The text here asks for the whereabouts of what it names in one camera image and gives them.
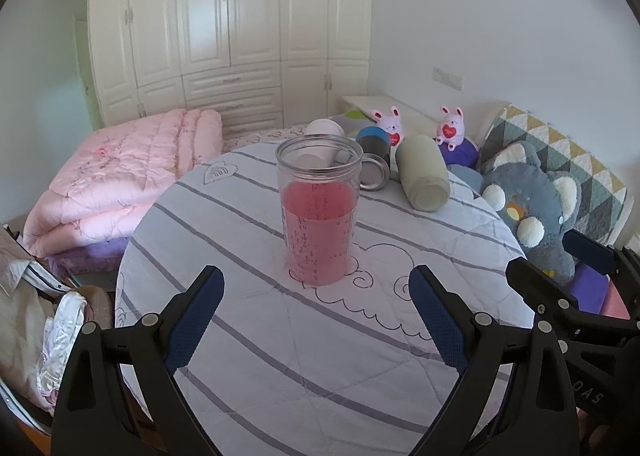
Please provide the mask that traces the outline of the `clear cup pink insert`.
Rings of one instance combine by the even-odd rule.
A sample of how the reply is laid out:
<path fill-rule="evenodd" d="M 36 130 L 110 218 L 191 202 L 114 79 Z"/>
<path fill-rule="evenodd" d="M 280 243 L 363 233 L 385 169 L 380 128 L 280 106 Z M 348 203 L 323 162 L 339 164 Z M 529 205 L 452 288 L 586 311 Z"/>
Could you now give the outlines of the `clear cup pink insert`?
<path fill-rule="evenodd" d="M 338 146 L 332 166 L 303 167 L 300 153 L 319 140 L 291 138 L 276 151 L 286 267 L 294 280 L 316 287 L 338 282 L 352 263 L 363 155 L 356 142 L 327 136 Z"/>

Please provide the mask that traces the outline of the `grey bear plush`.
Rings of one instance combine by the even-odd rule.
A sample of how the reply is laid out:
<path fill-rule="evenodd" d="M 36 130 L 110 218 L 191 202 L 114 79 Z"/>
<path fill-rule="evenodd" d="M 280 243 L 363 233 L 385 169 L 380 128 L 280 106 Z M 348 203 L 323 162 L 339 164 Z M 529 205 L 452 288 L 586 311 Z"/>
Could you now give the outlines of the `grey bear plush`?
<path fill-rule="evenodd" d="M 529 262 L 560 286 L 575 275 L 575 261 L 562 245 L 574 228 L 582 189 L 570 172 L 545 172 L 536 148 L 514 142 L 480 170 L 450 164 L 448 169 L 500 216 Z"/>

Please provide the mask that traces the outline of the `beige clothes pile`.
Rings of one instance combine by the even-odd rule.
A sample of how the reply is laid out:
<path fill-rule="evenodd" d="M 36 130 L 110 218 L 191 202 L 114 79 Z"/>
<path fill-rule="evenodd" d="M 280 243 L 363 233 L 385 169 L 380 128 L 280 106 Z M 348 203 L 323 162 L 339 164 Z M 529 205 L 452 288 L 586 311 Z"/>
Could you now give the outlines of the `beige clothes pile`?
<path fill-rule="evenodd" d="M 81 327 L 114 326 L 107 293 L 72 288 L 1 230 L 1 380 L 52 414 Z"/>

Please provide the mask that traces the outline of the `purple folded blanket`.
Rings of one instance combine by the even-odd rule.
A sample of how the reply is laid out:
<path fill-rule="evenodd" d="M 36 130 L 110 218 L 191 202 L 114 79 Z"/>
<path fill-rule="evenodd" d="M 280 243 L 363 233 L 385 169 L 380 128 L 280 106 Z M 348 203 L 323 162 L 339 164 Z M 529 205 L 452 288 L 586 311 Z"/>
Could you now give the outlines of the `purple folded blanket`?
<path fill-rule="evenodd" d="M 46 257 L 49 270 L 58 277 L 116 271 L 129 238 L 116 238 Z"/>

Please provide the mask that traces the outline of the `striped grey white tablecloth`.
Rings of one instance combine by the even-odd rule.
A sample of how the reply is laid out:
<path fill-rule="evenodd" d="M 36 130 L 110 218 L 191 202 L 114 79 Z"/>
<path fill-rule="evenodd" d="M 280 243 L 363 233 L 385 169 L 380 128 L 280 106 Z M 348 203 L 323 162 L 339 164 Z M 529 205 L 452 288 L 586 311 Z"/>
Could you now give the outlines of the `striped grey white tablecloth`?
<path fill-rule="evenodd" d="M 475 311 L 528 327 L 506 282 L 521 253 L 461 181 L 433 213 L 397 182 L 362 194 L 347 275 L 308 287 L 288 274 L 277 146 L 253 144 L 184 176 L 134 232 L 119 268 L 116 322 L 163 309 L 201 270 L 224 298 L 177 382 L 227 455 L 405 455 L 457 380 L 408 293 L 428 266 Z"/>

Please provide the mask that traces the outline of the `purple cushion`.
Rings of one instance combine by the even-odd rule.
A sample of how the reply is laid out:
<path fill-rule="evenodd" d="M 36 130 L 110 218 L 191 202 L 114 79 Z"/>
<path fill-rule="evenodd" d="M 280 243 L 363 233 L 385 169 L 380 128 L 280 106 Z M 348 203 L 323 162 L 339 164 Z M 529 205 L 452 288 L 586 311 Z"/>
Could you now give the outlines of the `purple cushion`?
<path fill-rule="evenodd" d="M 467 138 L 454 150 L 450 150 L 446 143 L 439 144 L 438 147 L 447 166 L 457 164 L 458 166 L 474 169 L 478 158 L 480 158 L 480 152 Z"/>

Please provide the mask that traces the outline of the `sage green tumbler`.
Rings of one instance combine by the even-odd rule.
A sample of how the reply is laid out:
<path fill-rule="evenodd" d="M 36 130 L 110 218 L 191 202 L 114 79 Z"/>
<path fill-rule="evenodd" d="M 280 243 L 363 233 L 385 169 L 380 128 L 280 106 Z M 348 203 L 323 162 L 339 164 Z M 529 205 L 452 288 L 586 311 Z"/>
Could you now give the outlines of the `sage green tumbler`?
<path fill-rule="evenodd" d="M 426 135 L 406 136 L 395 154 L 399 179 L 416 210 L 434 212 L 450 197 L 447 166 L 436 142 Z"/>

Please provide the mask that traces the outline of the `right pink bunny plush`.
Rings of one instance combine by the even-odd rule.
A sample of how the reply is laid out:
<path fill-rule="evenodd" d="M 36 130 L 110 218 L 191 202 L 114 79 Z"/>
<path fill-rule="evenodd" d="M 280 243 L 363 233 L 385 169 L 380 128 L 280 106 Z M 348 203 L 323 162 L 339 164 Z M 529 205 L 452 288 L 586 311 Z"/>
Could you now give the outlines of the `right pink bunny plush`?
<path fill-rule="evenodd" d="M 435 141 L 438 145 L 445 145 L 450 152 L 453 152 L 464 141 L 464 115 L 460 107 L 453 110 L 442 107 L 442 114 L 444 116 L 436 129 Z"/>

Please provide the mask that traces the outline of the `pink bunny plush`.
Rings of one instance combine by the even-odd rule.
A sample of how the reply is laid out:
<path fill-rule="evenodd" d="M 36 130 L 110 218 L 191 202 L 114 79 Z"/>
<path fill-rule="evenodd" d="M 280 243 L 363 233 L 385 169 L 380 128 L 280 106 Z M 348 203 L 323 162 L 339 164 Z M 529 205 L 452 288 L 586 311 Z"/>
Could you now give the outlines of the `pink bunny plush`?
<path fill-rule="evenodd" d="M 387 114 L 373 109 L 370 110 L 370 116 L 375 121 L 375 124 L 387 133 L 390 138 L 390 146 L 393 148 L 399 146 L 404 139 L 399 109 L 396 106 L 392 106 Z"/>
<path fill-rule="evenodd" d="M 453 152 L 464 141 L 464 115 L 460 107 L 453 110 L 442 107 L 442 114 L 444 116 L 436 129 L 435 141 L 438 145 L 445 145 L 450 152 Z"/>

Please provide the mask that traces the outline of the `blue black metal can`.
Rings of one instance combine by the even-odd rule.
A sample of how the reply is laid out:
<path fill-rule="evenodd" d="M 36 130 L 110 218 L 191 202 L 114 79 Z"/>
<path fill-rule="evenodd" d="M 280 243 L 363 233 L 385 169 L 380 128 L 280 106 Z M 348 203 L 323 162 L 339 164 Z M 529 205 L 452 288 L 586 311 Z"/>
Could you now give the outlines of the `blue black metal can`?
<path fill-rule="evenodd" d="M 362 128 L 356 142 L 363 151 L 360 188 L 382 190 L 390 178 L 390 136 L 379 127 Z"/>

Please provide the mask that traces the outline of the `left pink bunny plush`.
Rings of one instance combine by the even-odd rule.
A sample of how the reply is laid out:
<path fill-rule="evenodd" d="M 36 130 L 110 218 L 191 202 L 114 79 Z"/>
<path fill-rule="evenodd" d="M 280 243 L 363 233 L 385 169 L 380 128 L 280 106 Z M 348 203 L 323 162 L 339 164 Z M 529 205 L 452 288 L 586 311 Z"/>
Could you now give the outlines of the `left pink bunny plush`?
<path fill-rule="evenodd" d="M 373 109 L 370 110 L 370 116 L 375 121 L 375 124 L 387 133 L 390 138 L 390 146 L 393 148 L 399 146 L 404 139 L 399 109 L 396 106 L 392 106 L 387 114 Z"/>

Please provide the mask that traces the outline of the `grey sun patterned pillow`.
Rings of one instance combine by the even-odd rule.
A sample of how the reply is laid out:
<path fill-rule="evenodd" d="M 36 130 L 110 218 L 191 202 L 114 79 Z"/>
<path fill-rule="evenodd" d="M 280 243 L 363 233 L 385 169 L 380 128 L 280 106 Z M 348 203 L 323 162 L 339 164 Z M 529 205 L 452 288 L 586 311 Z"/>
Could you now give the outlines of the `grey sun patterned pillow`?
<path fill-rule="evenodd" d="M 352 108 L 344 112 L 342 118 L 341 126 L 346 133 L 357 132 L 362 128 L 375 125 L 375 120 L 369 114 L 358 108 Z"/>

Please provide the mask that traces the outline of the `heart patterned bedsheet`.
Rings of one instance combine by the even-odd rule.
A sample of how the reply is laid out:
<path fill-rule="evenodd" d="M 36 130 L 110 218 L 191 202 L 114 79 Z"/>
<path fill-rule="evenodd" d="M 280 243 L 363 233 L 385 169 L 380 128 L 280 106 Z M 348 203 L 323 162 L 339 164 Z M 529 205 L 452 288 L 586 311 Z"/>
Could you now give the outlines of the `heart patterned bedsheet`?
<path fill-rule="evenodd" d="M 261 130 L 250 132 L 247 135 L 238 136 L 237 138 L 226 138 L 222 151 L 229 153 L 232 150 L 245 147 L 247 145 L 258 143 L 272 143 L 288 140 L 289 138 L 297 138 L 302 136 L 306 130 L 306 124 L 294 126 L 285 129 Z"/>

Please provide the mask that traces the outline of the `cream white wardrobe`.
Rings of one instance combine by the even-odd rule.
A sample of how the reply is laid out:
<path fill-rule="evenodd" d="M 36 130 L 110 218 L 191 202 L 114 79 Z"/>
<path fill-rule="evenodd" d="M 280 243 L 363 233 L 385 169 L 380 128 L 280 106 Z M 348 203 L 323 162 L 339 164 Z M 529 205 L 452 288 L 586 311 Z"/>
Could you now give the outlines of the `cream white wardrobe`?
<path fill-rule="evenodd" d="M 239 136 L 367 91 L 372 0 L 88 0 L 104 124 L 210 108 Z"/>

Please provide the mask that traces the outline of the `white wall socket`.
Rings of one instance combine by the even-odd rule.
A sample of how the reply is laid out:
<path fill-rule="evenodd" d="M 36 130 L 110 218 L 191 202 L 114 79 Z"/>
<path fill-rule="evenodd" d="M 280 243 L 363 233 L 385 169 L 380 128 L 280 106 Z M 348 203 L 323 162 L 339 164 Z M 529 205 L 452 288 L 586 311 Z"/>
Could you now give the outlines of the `white wall socket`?
<path fill-rule="evenodd" d="M 451 89 L 454 89 L 456 91 L 463 90 L 463 78 L 454 75 L 451 72 L 446 72 L 446 70 L 434 67 L 432 78 L 434 81 L 441 83 L 444 86 L 449 86 Z"/>

